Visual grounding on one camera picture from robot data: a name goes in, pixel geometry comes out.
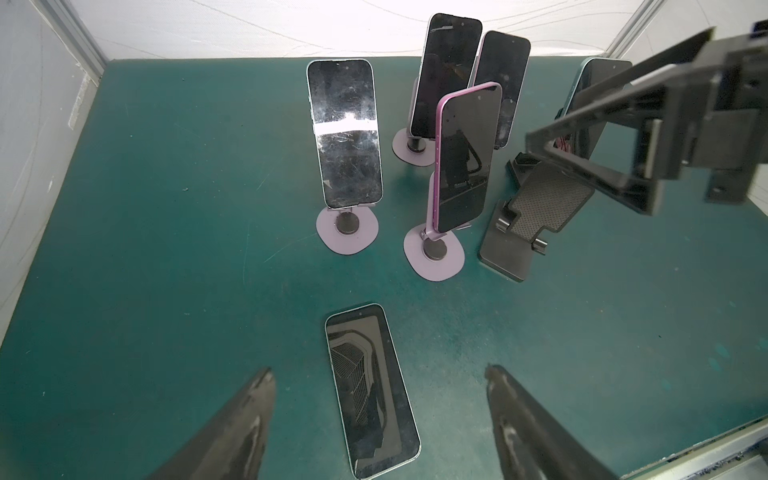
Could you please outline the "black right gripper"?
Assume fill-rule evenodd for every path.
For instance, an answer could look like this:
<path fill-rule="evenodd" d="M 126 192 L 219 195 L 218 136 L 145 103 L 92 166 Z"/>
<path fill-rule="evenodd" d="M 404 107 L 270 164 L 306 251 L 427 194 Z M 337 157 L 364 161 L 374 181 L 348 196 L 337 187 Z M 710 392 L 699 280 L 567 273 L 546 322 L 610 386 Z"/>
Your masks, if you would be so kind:
<path fill-rule="evenodd" d="M 767 161 L 767 23 L 719 40 L 714 31 L 705 29 L 576 94 L 571 114 L 526 134 L 526 151 L 642 215 L 658 210 L 658 180 L 678 179 L 685 167 L 709 170 L 707 201 L 744 202 Z M 566 134 L 615 123 L 613 115 L 574 112 L 648 75 L 661 95 L 661 117 L 646 162 L 636 147 L 632 168 L 623 173 L 554 147 Z"/>

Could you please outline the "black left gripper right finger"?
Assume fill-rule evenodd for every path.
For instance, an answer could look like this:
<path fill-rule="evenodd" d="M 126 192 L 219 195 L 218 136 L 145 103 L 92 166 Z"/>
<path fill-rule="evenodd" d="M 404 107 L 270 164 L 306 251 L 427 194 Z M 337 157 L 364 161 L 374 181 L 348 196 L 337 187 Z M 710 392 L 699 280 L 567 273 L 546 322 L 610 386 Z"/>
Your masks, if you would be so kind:
<path fill-rule="evenodd" d="M 505 479 L 615 479 L 502 366 L 485 369 L 487 400 Z"/>

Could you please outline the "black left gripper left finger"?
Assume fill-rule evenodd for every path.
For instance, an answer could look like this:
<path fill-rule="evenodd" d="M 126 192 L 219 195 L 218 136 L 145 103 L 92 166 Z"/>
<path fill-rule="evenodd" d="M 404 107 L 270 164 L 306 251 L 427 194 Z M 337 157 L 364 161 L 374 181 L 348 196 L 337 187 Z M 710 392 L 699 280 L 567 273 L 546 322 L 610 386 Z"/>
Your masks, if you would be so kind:
<path fill-rule="evenodd" d="M 259 370 L 150 479 L 256 479 L 276 401 L 276 379 Z"/>

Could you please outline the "silver phone black screen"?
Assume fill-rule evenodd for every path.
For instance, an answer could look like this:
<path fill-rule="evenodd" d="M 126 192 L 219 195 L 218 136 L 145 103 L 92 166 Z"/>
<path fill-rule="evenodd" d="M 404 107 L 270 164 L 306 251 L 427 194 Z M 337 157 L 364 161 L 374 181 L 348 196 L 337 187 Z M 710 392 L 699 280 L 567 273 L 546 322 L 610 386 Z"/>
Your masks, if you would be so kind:
<path fill-rule="evenodd" d="M 354 477 L 375 479 L 414 461 L 421 438 L 383 307 L 335 313 L 324 331 Z"/>

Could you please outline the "purple phone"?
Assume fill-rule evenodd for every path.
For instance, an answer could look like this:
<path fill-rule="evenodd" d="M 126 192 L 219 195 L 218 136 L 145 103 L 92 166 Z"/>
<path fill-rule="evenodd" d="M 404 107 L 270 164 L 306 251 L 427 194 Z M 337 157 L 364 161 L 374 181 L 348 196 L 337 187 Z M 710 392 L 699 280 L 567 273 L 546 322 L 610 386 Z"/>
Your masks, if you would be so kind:
<path fill-rule="evenodd" d="M 485 82 L 437 104 L 435 170 L 427 235 L 432 239 L 481 215 L 489 187 L 502 87 Z"/>

